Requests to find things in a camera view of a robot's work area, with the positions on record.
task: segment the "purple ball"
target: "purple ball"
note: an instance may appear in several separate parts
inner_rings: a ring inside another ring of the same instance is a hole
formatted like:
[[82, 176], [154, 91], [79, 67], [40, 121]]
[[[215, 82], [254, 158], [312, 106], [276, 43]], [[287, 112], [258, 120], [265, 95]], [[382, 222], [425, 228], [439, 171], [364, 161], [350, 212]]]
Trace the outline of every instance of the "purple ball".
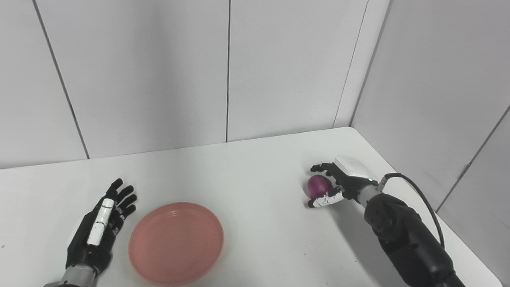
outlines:
[[308, 190], [310, 191], [310, 198], [312, 200], [322, 197], [332, 188], [333, 185], [331, 181], [322, 175], [314, 175], [308, 180]]

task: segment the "panel seam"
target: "panel seam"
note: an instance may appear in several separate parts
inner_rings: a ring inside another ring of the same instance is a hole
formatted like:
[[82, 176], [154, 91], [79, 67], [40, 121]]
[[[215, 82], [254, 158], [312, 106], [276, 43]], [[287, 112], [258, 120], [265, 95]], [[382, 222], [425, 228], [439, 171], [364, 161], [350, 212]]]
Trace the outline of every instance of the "panel seam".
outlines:
[[358, 45], [358, 40], [360, 38], [361, 28], [363, 27], [363, 20], [365, 20], [365, 14], [367, 13], [368, 1], [369, 0], [367, 0], [367, 3], [365, 4], [365, 10], [363, 11], [363, 17], [361, 18], [361, 23], [360, 23], [360, 29], [358, 30], [358, 36], [356, 37], [356, 42], [354, 43], [354, 49], [352, 50], [352, 56], [351, 56], [351, 60], [349, 62], [349, 68], [347, 68], [347, 74], [345, 75], [344, 86], [342, 88], [342, 92], [340, 93], [340, 100], [338, 101], [337, 112], [335, 113], [335, 119], [333, 120], [333, 126], [331, 128], [334, 128], [335, 123], [337, 122], [338, 111], [340, 110], [340, 103], [342, 102], [342, 97], [344, 96], [345, 84], [347, 84], [347, 79], [349, 78], [350, 67], [352, 65], [352, 60], [354, 59], [354, 54], [356, 52], [356, 47]]
[[228, 0], [228, 43], [227, 43], [227, 58], [226, 58], [226, 127], [225, 127], [225, 142], [228, 142], [228, 105], [229, 94], [228, 88], [230, 86], [230, 11], [232, 0]]
[[354, 121], [354, 116], [356, 115], [356, 112], [358, 110], [358, 105], [360, 104], [361, 95], [363, 94], [363, 90], [365, 89], [368, 75], [370, 74], [370, 69], [372, 68], [372, 63], [374, 62], [375, 53], [377, 52], [377, 48], [379, 47], [380, 40], [383, 36], [383, 31], [386, 26], [386, 22], [388, 21], [388, 16], [390, 15], [390, 10], [391, 10], [392, 5], [393, 5], [393, 0], [390, 0], [390, 2], [388, 3], [388, 9], [386, 10], [386, 15], [384, 16], [384, 20], [382, 21], [381, 30], [379, 31], [379, 36], [377, 37], [377, 42], [375, 43], [374, 52], [372, 53], [372, 57], [370, 58], [370, 63], [368, 64], [367, 73], [365, 74], [363, 84], [361, 85], [360, 93], [358, 94], [358, 99], [356, 100], [356, 105], [354, 106], [354, 111], [352, 112], [352, 117], [349, 122], [350, 127], [352, 127], [352, 122]]
[[78, 120], [76, 119], [76, 114], [74, 113], [74, 109], [72, 107], [71, 100], [69, 99], [69, 94], [67, 93], [67, 88], [64, 83], [64, 79], [62, 78], [62, 73], [60, 72], [59, 65], [57, 63], [57, 58], [55, 57], [55, 53], [53, 51], [52, 44], [49, 41], [48, 33], [46, 31], [46, 27], [44, 26], [44, 22], [42, 20], [41, 13], [39, 11], [39, 7], [37, 6], [36, 0], [32, 0], [32, 3], [34, 4], [35, 12], [37, 14], [37, 18], [39, 19], [39, 23], [41, 24], [42, 32], [44, 34], [44, 38], [46, 39], [46, 43], [49, 48], [49, 53], [52, 56], [53, 64], [55, 65], [55, 69], [57, 70], [57, 75], [60, 80], [60, 84], [62, 85], [62, 89], [64, 90], [64, 95], [67, 100], [67, 105], [69, 106], [69, 109], [71, 110], [71, 115], [74, 120], [74, 125], [76, 126], [76, 129], [78, 131], [78, 136], [80, 136], [80, 141], [82, 142], [83, 150], [85, 151], [85, 155], [87, 156], [87, 159], [90, 159], [89, 152], [87, 150], [87, 146], [85, 145], [85, 141], [83, 140], [82, 131], [80, 130], [80, 125], [78, 124]]
[[508, 111], [510, 110], [510, 105], [508, 105], [508, 107], [506, 108], [505, 112], [503, 113], [503, 115], [499, 118], [498, 122], [496, 123], [496, 125], [494, 126], [494, 128], [491, 130], [491, 132], [489, 133], [489, 135], [485, 138], [485, 140], [483, 141], [483, 143], [481, 144], [480, 148], [476, 151], [475, 155], [473, 156], [473, 158], [469, 161], [469, 163], [464, 167], [464, 170], [461, 172], [461, 174], [459, 175], [459, 177], [457, 178], [457, 180], [455, 181], [455, 183], [453, 184], [453, 186], [451, 187], [450, 191], [446, 194], [445, 198], [443, 199], [443, 201], [441, 202], [441, 204], [439, 204], [438, 208], [436, 209], [436, 213], [439, 211], [439, 209], [443, 206], [443, 204], [446, 202], [446, 200], [448, 199], [448, 197], [450, 197], [451, 193], [453, 192], [453, 190], [457, 187], [458, 183], [461, 181], [461, 179], [464, 177], [464, 175], [466, 174], [466, 172], [468, 171], [468, 169], [473, 165], [473, 162], [475, 161], [476, 157], [480, 154], [480, 152], [482, 151], [482, 149], [485, 147], [485, 145], [487, 144], [487, 142], [489, 141], [489, 139], [492, 137], [492, 135], [494, 134], [494, 132], [496, 131], [496, 129], [498, 128], [499, 124], [503, 121], [503, 119], [506, 117], [506, 115], [508, 114]]

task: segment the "white wall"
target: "white wall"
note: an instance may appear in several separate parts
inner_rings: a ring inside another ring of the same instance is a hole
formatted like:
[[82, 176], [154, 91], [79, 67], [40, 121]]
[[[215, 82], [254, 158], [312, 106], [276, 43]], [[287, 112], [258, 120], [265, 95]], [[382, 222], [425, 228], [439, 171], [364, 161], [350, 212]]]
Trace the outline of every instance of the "white wall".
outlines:
[[90, 157], [225, 141], [228, 0], [38, 4]]
[[366, 4], [233, 0], [228, 140], [333, 127]]
[[[103, 157], [223, 142], [227, 133], [237, 140], [326, 129], [350, 118], [388, 1], [37, 4], [88, 153]], [[0, 131], [8, 140], [0, 168], [85, 158], [33, 3], [2, 5], [9, 53], [0, 66], [0, 89], [8, 90]], [[11, 93], [44, 89], [29, 101]]]
[[353, 127], [437, 208], [510, 103], [510, 2], [394, 0]]
[[507, 114], [439, 215], [510, 286], [510, 116]]
[[84, 159], [30, 0], [0, 2], [0, 169]]

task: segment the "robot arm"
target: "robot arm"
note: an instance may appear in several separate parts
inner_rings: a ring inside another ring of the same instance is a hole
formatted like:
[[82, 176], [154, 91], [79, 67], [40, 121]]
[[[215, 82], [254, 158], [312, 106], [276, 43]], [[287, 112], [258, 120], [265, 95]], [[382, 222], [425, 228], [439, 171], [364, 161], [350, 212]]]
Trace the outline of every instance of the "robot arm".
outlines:
[[[368, 172], [359, 172], [363, 170], [360, 164], [352, 158], [338, 157], [335, 162], [314, 165], [310, 171], [326, 171], [326, 175], [333, 176], [339, 186], [322, 198], [310, 200], [308, 206], [324, 206], [343, 198], [355, 200], [365, 208], [365, 221], [372, 227], [382, 249], [407, 285], [463, 287], [450, 256], [423, 224], [419, 214], [403, 201], [382, 193], [388, 178], [383, 178], [379, 184], [367, 175]], [[397, 176], [407, 179], [400, 174], [392, 175]]]
[[115, 237], [124, 220], [136, 210], [133, 187], [129, 185], [117, 193], [121, 186], [122, 179], [115, 180], [105, 196], [83, 217], [67, 248], [64, 276], [44, 287], [90, 287], [108, 267]]

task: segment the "white finger segment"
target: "white finger segment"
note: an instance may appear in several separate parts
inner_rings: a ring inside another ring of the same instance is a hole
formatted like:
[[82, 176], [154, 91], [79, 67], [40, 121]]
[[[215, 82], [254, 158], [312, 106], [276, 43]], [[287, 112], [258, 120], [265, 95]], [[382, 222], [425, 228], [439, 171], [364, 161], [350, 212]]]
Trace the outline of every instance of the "white finger segment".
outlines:
[[88, 245], [98, 246], [99, 243], [101, 243], [101, 238], [103, 237], [103, 232], [105, 231], [105, 227], [108, 224], [108, 219], [112, 213], [114, 203], [115, 202], [109, 198], [105, 198], [103, 203], [101, 203], [101, 208], [97, 213], [94, 225], [92, 225], [89, 238], [87, 239]]

